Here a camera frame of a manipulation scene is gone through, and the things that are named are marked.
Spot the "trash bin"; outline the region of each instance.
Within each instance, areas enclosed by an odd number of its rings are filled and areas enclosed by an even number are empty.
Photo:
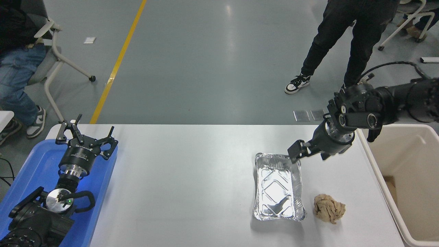
[[[439,247],[439,137],[428,125],[390,124],[368,143],[357,130],[404,241]]]

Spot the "yellow floor line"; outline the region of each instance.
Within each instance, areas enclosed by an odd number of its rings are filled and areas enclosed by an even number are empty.
[[[96,109],[94,110],[93,116],[91,117],[90,124],[95,124],[97,119],[101,113],[102,107],[104,107],[105,100],[107,100],[108,93],[110,92],[110,88],[113,84],[114,78],[116,77],[117,71],[119,70],[120,64],[122,63],[123,57],[125,56],[126,49],[130,44],[131,38],[133,37],[133,33],[136,30],[137,23],[139,22],[140,16],[142,15],[143,8],[145,7],[147,0],[142,0],[142,4],[137,11],[137,15],[134,18],[133,24],[131,25],[130,31],[128,32],[128,36],[125,39],[125,43],[122,46],[122,50],[119,53],[119,57],[116,60],[116,64],[114,64],[113,71],[111,72],[110,78],[105,85],[104,91],[102,92],[101,98],[97,103]]]

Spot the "table surface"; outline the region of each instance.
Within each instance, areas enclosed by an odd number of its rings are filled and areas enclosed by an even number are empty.
[[[6,127],[7,123],[14,117],[11,111],[0,111],[0,132]]]
[[[286,154],[316,125],[114,126],[118,156],[91,247],[404,246],[358,138],[343,155],[301,160],[304,221],[262,222],[252,215],[255,154]],[[110,127],[79,130],[103,138]],[[336,225],[312,213],[321,193],[346,204]]]

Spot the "foil container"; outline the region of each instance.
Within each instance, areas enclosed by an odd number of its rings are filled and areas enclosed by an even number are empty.
[[[286,155],[257,153],[255,165],[255,218],[261,221],[283,218],[298,222],[305,219],[300,160],[292,163]]]

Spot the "shoe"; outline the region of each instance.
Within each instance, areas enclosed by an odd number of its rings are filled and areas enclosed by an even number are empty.
[[[422,30],[418,29],[416,26],[412,26],[407,28],[407,33],[412,36],[415,39],[419,39],[419,37],[421,36]],[[419,42],[424,41],[425,38],[427,37],[427,33],[424,33],[424,36],[419,39]]]
[[[406,21],[407,19],[402,19],[399,23],[398,23],[398,25],[396,25],[397,27],[400,27],[405,21]],[[409,21],[409,23],[407,23],[404,27],[403,27],[403,29],[407,29],[407,28],[409,28],[409,27],[412,27],[413,26],[413,19],[411,19],[410,21]]]
[[[33,122],[33,124],[26,130],[27,138],[37,137],[44,129],[44,123],[46,122],[46,110],[39,105],[36,107],[38,108],[36,119],[35,122]]]
[[[311,76],[305,76],[302,73],[300,73],[300,76],[297,76],[295,79],[293,79],[285,87],[285,93],[286,94],[295,94],[295,93],[297,93],[300,88],[309,85],[309,79],[310,78],[311,78]]]
[[[3,142],[10,137],[11,135],[17,133],[21,128],[22,128],[22,124],[19,123],[18,121],[16,121],[15,119],[12,119],[10,121],[11,124],[9,124],[8,127],[4,128],[1,132],[0,132],[0,145],[3,144]]]

